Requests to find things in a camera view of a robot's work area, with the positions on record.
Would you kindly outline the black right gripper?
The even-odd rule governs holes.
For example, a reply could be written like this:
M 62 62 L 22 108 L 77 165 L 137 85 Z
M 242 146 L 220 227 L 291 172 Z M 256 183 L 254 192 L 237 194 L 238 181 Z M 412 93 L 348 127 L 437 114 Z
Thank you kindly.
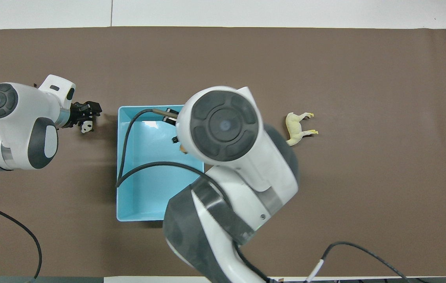
M 165 123 L 168 123 L 168 124 L 171 124 L 171 125 L 175 126 L 176 123 L 177 123 L 177 118 L 178 118 L 177 115 L 166 115 L 165 116 Z M 172 137 L 171 141 L 173 143 L 178 143 L 179 142 L 178 136 Z

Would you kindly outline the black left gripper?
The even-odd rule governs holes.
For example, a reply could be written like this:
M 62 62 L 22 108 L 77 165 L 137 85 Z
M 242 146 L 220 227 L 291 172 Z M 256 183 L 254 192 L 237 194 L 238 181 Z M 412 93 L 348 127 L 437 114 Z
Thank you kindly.
M 101 113 L 102 108 L 97 102 L 74 102 L 70 107 L 70 118 L 67 120 L 67 127 L 76 125 L 81 128 L 92 128 L 92 118 L 100 116 Z

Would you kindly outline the cream horse toy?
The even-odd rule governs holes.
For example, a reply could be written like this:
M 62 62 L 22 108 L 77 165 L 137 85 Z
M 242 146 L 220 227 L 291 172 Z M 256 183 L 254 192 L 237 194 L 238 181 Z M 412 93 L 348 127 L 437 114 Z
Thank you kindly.
M 303 114 L 297 115 L 293 112 L 290 112 L 286 115 L 285 124 L 286 129 L 288 130 L 289 139 L 286 140 L 286 143 L 292 147 L 300 142 L 300 140 L 307 136 L 313 136 L 315 134 L 319 134 L 317 130 L 302 130 L 301 121 L 313 118 L 315 115 L 313 113 L 305 112 Z

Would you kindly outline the light blue storage box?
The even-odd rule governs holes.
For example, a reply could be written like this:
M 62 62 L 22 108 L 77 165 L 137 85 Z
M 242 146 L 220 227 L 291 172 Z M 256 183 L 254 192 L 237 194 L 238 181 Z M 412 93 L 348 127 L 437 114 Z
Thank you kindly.
M 123 173 L 151 162 L 177 162 L 204 171 L 203 161 L 184 154 L 172 139 L 176 127 L 152 112 L 141 115 L 131 128 Z M 128 177 L 116 192 L 116 217 L 127 221 L 161 221 L 170 198 L 191 184 L 198 175 L 171 166 L 151 167 Z

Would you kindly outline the brown table mat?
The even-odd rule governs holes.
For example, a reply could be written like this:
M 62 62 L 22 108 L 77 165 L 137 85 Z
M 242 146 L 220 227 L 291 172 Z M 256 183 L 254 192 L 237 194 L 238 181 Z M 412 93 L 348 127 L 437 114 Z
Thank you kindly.
M 407 276 L 446 276 L 446 30 L 108 27 L 0 30 L 0 83 L 77 86 L 103 113 L 59 132 L 41 170 L 0 172 L 0 210 L 38 237 L 42 276 L 197 276 L 159 222 L 116 219 L 117 110 L 248 86 L 263 120 L 319 134 L 294 146 L 300 189 L 243 252 L 307 276 L 335 241 Z

